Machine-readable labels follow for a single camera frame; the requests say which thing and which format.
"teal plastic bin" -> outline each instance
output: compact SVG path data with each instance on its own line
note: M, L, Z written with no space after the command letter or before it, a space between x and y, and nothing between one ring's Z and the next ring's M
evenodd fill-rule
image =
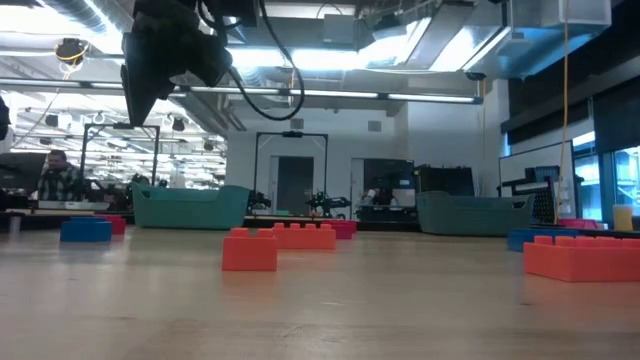
M534 196L476 198L442 191L418 194L420 228L438 235L507 236L531 225Z
M242 226L249 189L164 189L134 184L136 225L148 228L228 230Z

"plaid shirt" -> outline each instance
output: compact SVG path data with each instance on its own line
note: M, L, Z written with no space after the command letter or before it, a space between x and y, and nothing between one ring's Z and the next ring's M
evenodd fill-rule
M44 169L38 181L38 199L44 201L80 200L82 178L73 165L65 170Z

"glass wall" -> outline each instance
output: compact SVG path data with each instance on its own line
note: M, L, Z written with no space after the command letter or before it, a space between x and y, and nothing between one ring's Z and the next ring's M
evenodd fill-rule
M632 147L616 151L615 161L615 188L616 204L627 204L633 207L633 214L640 214L640 181L638 181L638 152L640 147Z
M573 139L578 205L583 219L602 220L600 167L595 152L595 133Z

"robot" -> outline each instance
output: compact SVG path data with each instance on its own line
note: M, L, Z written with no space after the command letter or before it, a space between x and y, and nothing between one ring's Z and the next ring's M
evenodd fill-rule
M331 218L331 209L340 209L351 206L351 201L345 197L330 198L320 191L315 194L311 200L305 202L305 204L311 206L314 210L322 208L322 217ZM338 214L338 218L345 219L343 214Z
M242 79L232 68L233 58L225 49L228 30L239 25L257 26L255 4L254 0L136 0L133 27L122 40L125 64L120 69L131 124L143 125L156 100L166 100L174 91L176 85L170 79L187 71L208 87L215 87L229 73L260 115L275 121L293 118L304 103L304 82L271 27L264 0L257 0L264 24L299 79L301 94L295 109L283 117L261 111L244 91ZM238 20L225 23L230 17ZM201 32L200 20L215 34Z

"blue toy block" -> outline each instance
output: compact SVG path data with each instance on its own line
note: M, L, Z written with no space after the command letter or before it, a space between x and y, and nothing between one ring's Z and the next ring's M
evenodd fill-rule
M60 229L61 242L106 242L111 241L111 223L104 219L86 218L65 221Z
M578 236L575 229L516 229L507 235L507 249L509 251L523 252L524 243L533 242L536 236Z

